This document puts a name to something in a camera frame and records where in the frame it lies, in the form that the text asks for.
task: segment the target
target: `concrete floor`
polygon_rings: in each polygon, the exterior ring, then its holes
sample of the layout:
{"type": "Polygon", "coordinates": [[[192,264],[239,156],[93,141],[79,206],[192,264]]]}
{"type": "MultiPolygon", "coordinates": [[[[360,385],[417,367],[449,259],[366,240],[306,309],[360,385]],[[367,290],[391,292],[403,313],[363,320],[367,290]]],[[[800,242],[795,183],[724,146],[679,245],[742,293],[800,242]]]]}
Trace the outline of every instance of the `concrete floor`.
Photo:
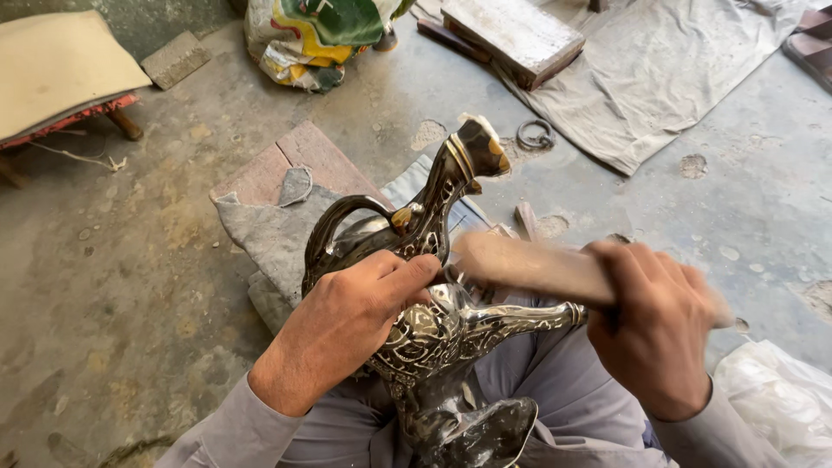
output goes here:
{"type": "MultiPolygon", "coordinates": [[[[297,123],[314,122],[381,186],[435,153],[437,143],[410,147],[423,119],[452,131],[459,113],[479,113],[510,137],[532,117],[487,68],[420,37],[411,17],[397,31],[395,51],[357,57],[345,84],[320,96],[271,82],[235,22],[204,40],[215,58],[199,71],[141,92],[128,110],[141,142],[104,119],[82,126],[107,135],[124,169],[38,148],[20,156],[32,184],[0,187],[0,455],[90,466],[216,408],[271,337],[246,295],[255,266],[208,191],[297,123]]],[[[618,232],[668,250],[709,272],[750,338],[831,372],[832,326],[800,298],[832,278],[831,112],[832,97],[778,52],[630,180],[558,138],[510,177],[483,181],[476,201],[497,222],[529,201],[568,222],[564,241],[618,232]],[[702,179],[680,176],[692,153],[707,160],[702,179]]],[[[85,154],[102,144],[47,142],[85,154]]],[[[709,365],[744,341],[713,333],[709,365]]],[[[125,466],[151,466],[159,451],[125,466]]]]}

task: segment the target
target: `jug handle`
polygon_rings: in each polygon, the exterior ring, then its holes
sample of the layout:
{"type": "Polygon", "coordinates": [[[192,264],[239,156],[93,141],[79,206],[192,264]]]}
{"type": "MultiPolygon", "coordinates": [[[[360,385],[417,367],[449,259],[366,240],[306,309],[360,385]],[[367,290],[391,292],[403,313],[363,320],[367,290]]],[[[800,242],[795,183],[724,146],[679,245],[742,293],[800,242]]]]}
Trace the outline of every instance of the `jug handle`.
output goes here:
{"type": "Polygon", "coordinates": [[[320,217],[314,225],[314,228],[312,228],[309,243],[306,244],[305,261],[307,266],[316,263],[324,255],[326,247],[332,242],[335,236],[335,230],[344,218],[355,210],[362,208],[377,212],[387,220],[387,223],[400,236],[404,234],[403,227],[409,221],[409,216],[406,216],[407,219],[404,220],[404,213],[409,215],[409,208],[404,207],[396,212],[392,212],[381,202],[369,195],[348,195],[327,208],[324,215],[320,217]]]}

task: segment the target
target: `forearm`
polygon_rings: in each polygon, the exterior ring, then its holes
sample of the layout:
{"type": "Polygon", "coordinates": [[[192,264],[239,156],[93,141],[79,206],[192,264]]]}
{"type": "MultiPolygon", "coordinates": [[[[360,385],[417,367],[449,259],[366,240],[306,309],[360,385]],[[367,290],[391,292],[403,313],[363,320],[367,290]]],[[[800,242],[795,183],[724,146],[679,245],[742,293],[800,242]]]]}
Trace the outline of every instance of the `forearm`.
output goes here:
{"type": "Polygon", "coordinates": [[[176,441],[156,468],[274,468],[303,420],[266,406],[249,388],[246,375],[214,414],[176,441]]]}
{"type": "Polygon", "coordinates": [[[716,387],[706,407],[687,421],[668,423],[648,417],[661,447],[683,468],[788,466],[768,441],[751,431],[716,387]]]}

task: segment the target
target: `left hand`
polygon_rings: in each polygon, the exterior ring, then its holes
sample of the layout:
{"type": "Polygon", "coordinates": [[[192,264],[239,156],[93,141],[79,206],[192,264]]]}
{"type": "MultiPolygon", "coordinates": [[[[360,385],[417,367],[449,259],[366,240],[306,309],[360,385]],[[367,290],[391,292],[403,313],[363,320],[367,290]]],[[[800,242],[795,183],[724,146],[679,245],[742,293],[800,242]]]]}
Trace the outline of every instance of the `left hand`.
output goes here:
{"type": "Polygon", "coordinates": [[[401,311],[430,300],[439,268],[433,255],[382,250],[323,275],[251,369],[251,390],[283,415],[304,415],[384,344],[401,311]]]}

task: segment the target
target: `wooden handle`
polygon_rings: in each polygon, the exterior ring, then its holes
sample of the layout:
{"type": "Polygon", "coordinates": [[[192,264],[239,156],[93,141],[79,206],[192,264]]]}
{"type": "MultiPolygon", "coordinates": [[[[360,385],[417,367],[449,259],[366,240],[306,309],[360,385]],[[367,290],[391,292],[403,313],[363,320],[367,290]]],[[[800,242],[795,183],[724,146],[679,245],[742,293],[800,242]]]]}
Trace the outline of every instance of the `wooden handle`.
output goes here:
{"type": "MultiPolygon", "coordinates": [[[[616,294],[602,266],[574,251],[484,232],[467,232],[453,244],[457,267],[466,277],[489,284],[551,294],[596,309],[616,305],[616,294]]],[[[725,298],[711,289],[716,305],[714,328],[734,326],[725,298]]]]}

